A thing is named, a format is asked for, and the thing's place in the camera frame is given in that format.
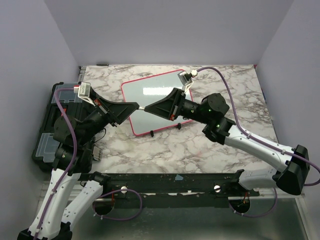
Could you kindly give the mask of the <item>black plastic toolbox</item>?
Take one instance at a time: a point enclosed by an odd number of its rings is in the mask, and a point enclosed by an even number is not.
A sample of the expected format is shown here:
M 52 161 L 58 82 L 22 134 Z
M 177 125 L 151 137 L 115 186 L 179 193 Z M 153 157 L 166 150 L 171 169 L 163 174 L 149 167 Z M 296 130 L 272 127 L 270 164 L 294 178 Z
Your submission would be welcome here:
M 54 124 L 56 120 L 62 116 L 59 110 L 54 93 L 57 89 L 71 88 L 77 85 L 76 82 L 63 83 L 59 82 L 53 85 L 48 104 L 45 109 L 44 118 L 39 129 L 35 148 L 31 158 L 34 163 L 44 173 L 49 173 L 52 170 L 52 165 L 55 159 L 55 153 L 59 146 L 59 142 L 53 139 Z M 84 120 L 93 110 L 94 106 L 78 98 L 78 95 L 72 90 L 60 91 L 58 99 L 63 110 L 68 116 L 72 116 L 77 120 Z

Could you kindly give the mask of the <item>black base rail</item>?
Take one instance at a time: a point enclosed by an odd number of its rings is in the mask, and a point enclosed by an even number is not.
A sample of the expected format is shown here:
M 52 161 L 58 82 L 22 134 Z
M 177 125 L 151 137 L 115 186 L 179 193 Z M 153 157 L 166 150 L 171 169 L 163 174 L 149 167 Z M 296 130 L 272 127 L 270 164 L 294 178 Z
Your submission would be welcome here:
M 257 197 L 235 173 L 110 173 L 102 193 L 115 208 L 228 208 L 229 198 Z

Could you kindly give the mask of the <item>small black wall object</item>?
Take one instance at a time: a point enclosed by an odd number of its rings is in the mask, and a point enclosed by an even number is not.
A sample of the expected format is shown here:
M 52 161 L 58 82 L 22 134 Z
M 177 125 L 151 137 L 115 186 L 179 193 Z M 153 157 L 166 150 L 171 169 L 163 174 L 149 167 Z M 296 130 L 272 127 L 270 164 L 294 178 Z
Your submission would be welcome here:
M 96 64 L 97 66 L 100 66 L 100 67 L 106 67 L 106 66 L 109 66 L 108 63 L 97 63 Z

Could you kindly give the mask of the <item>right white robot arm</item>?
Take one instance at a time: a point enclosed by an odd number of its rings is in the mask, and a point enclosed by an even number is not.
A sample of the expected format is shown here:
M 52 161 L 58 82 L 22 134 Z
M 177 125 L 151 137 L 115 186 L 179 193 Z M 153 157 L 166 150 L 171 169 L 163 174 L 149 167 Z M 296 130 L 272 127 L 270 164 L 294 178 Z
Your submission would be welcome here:
M 256 188 L 279 188 L 298 196 L 302 193 L 310 165 L 305 147 L 295 148 L 269 141 L 241 128 L 225 114 L 230 109 L 223 96 L 213 93 L 201 103 L 188 100 L 181 89 L 174 88 L 165 98 L 145 107 L 145 112 L 173 121 L 177 117 L 205 125 L 202 132 L 212 142 L 242 150 L 269 164 L 268 168 L 242 170 L 230 183 L 230 191 L 241 196 Z

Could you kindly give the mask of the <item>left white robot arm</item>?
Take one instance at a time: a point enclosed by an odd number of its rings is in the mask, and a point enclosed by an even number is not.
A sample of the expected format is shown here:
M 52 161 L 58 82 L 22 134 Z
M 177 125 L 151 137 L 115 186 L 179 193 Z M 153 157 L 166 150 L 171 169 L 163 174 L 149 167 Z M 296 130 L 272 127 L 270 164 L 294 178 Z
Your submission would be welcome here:
M 83 120 L 68 116 L 62 107 L 59 93 L 73 91 L 78 98 L 93 106 Z M 61 112 L 54 123 L 53 139 L 59 143 L 55 152 L 49 186 L 32 224 L 18 234 L 19 240 L 70 240 L 77 222 L 98 198 L 111 191 L 110 177 L 95 172 L 85 187 L 69 202 L 70 194 L 81 174 L 91 170 L 91 151 L 95 136 L 107 125 L 123 123 L 139 109 L 136 102 L 112 102 L 98 95 L 87 82 L 54 91 L 53 97 Z

